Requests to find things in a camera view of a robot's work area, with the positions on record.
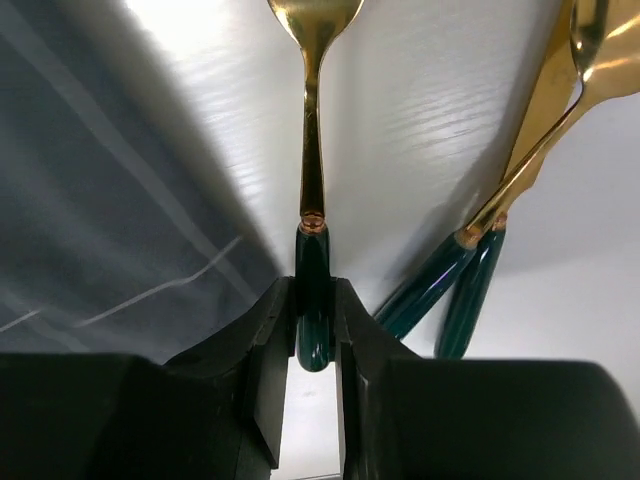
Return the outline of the dark checked cloth napkin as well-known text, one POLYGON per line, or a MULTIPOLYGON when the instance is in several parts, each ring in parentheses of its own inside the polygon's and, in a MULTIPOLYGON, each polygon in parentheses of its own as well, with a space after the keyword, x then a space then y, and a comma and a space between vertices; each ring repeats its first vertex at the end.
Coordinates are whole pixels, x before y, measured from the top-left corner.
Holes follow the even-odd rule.
POLYGON ((51 1, 1 5, 1 348, 157 362, 277 276, 51 1))

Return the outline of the gold spoon green handle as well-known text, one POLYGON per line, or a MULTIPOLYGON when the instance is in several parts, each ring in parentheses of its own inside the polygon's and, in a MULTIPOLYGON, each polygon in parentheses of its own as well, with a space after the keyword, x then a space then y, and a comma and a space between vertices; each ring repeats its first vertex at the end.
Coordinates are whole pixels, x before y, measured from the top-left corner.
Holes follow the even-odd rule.
POLYGON ((590 109, 639 91, 639 4, 636 1, 571 1, 570 49, 577 81, 568 106, 494 193, 460 229, 449 235, 376 313, 395 338, 404 338, 459 279, 472 260, 474 241, 464 242, 463 228, 491 226, 503 210, 535 182, 545 156, 590 109))

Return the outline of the gold fork green handle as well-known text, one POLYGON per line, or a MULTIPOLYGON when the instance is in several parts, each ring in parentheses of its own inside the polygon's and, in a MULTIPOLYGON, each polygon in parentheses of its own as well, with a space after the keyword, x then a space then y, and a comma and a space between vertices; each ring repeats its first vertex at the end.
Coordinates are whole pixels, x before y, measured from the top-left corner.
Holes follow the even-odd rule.
POLYGON ((333 359, 330 236, 325 212, 319 90, 331 45, 358 16, 361 1, 272 0, 272 13, 296 42, 304 63, 302 164, 295 244, 296 355, 308 372, 333 359))

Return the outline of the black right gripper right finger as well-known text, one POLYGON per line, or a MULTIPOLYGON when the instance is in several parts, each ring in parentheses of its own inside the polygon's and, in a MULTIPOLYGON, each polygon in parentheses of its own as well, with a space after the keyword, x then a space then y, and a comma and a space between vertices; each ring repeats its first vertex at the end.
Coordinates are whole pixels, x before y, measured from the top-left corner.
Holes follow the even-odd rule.
POLYGON ((424 359, 332 285, 346 479, 635 479, 639 427, 599 365, 424 359))

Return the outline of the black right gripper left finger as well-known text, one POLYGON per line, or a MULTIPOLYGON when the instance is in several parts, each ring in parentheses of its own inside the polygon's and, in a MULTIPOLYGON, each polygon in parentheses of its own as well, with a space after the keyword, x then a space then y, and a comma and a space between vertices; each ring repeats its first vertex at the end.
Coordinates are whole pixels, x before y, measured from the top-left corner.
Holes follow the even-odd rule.
POLYGON ((293 281, 165 364, 5 354, 5 479, 266 479, 280 457, 293 281))

